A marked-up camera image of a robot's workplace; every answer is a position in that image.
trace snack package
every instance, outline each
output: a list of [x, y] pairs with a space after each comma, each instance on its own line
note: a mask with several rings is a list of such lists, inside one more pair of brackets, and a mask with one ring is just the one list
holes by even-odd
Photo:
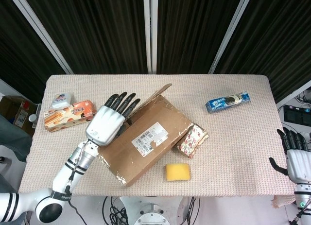
[[69, 107], [44, 113], [45, 129], [54, 132], [93, 119], [96, 110], [90, 100], [74, 103]]
[[62, 93], [55, 95], [51, 104], [51, 110], [60, 110], [71, 105], [72, 94]]
[[227, 97], [220, 97], [217, 99], [210, 100], [206, 103], [206, 108], [209, 113], [221, 111], [230, 107], [244, 104], [251, 101], [246, 91]]
[[191, 126], [180, 141], [177, 143], [176, 148], [183, 153], [184, 155], [188, 156], [188, 158], [192, 158], [195, 152], [197, 151], [198, 147], [208, 138], [207, 132], [194, 124]]

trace blue snack package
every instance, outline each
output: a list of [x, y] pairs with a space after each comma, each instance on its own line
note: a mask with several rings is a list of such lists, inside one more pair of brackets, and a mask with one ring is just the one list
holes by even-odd
[[244, 104], [251, 101], [249, 95], [246, 91], [227, 97], [220, 97], [217, 99], [210, 100], [206, 103], [206, 108], [209, 113], [221, 111], [230, 107], [237, 106], [239, 104]]

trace yellow sponge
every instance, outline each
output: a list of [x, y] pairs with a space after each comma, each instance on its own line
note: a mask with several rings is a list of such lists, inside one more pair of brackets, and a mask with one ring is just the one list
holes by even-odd
[[190, 166], [187, 163], [167, 164], [166, 180], [190, 180]]

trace robotic hand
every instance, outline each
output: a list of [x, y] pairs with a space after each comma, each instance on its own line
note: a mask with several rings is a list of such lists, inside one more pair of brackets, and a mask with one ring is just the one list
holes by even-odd
[[52, 189], [25, 194], [0, 193], [0, 222], [13, 221], [26, 211], [34, 211], [43, 223], [53, 222], [61, 215], [65, 202], [71, 200], [72, 190], [98, 155], [98, 147], [107, 146], [113, 140], [125, 119], [140, 102], [140, 99], [136, 99], [126, 109], [136, 95], [129, 95], [120, 105], [126, 94], [112, 95], [98, 110], [86, 128], [87, 140], [81, 142], [71, 154], [53, 180]]
[[277, 130], [282, 139], [286, 155], [287, 169], [279, 167], [273, 158], [269, 158], [272, 167], [296, 183], [295, 198], [299, 213], [290, 222], [296, 225], [301, 218], [302, 225], [311, 224], [311, 152], [308, 150], [306, 140], [300, 133], [289, 131], [283, 127], [284, 133]]

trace table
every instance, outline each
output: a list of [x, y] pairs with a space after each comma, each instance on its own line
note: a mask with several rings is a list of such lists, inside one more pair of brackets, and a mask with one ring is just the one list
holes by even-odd
[[[57, 93], [73, 92], [75, 101], [90, 99], [99, 108], [114, 93], [135, 92], [146, 100], [166, 83], [164, 96], [209, 138], [193, 159], [169, 151], [133, 186], [125, 188], [100, 159], [94, 160], [74, 190], [75, 195], [107, 196], [242, 196], [292, 195], [288, 177], [273, 170], [269, 157], [286, 166], [282, 128], [269, 81], [262, 75], [54, 75], [47, 81], [42, 110], [49, 109]], [[205, 103], [246, 90], [251, 102], [209, 114]], [[72, 151], [86, 139], [87, 123], [50, 133], [40, 115], [19, 192], [52, 187], [58, 171]], [[164, 166], [185, 162], [191, 180], [167, 182]]]

